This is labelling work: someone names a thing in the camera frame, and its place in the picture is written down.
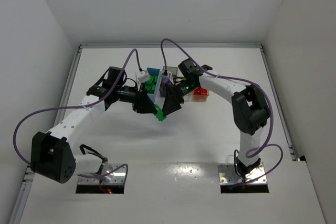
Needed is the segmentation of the green lego plate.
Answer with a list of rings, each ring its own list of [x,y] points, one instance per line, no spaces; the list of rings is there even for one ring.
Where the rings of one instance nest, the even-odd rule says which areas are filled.
[[[164,121],[166,119],[166,116],[164,115],[162,109],[157,104],[154,105],[154,108],[156,109],[155,117],[160,122]]]

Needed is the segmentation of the red flower lego brick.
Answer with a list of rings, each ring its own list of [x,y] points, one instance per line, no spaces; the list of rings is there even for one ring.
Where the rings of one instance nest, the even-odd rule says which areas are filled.
[[[197,88],[194,90],[194,95],[208,96],[208,90],[203,88]]]

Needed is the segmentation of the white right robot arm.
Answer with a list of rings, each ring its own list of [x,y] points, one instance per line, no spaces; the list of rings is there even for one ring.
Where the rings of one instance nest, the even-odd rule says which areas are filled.
[[[163,115],[167,116],[179,109],[184,103],[184,96],[197,88],[211,91],[232,105],[235,125],[240,130],[240,146],[236,157],[236,170],[245,178],[261,162],[259,155],[246,156],[247,152],[260,146],[263,128],[270,118],[270,109],[265,96],[254,85],[243,85],[233,80],[223,79],[215,74],[208,65],[196,66],[190,59],[178,65],[184,79],[178,84],[166,86],[166,98],[163,104]]]

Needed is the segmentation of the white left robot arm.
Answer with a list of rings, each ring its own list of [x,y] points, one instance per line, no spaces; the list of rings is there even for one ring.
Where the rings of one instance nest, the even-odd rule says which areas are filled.
[[[118,67],[109,67],[89,88],[79,107],[46,133],[38,132],[32,139],[30,167],[36,174],[64,184],[73,175],[103,179],[108,159],[82,144],[81,154],[73,148],[82,132],[110,105],[117,101],[131,103],[135,112],[157,115],[157,107],[147,94],[147,71],[140,71],[135,86],[126,86],[127,74]]]

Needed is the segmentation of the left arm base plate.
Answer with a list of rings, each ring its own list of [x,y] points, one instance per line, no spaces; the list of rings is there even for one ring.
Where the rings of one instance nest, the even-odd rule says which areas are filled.
[[[98,174],[79,176],[77,187],[112,194],[114,190],[124,190],[128,170],[128,164],[105,163]]]

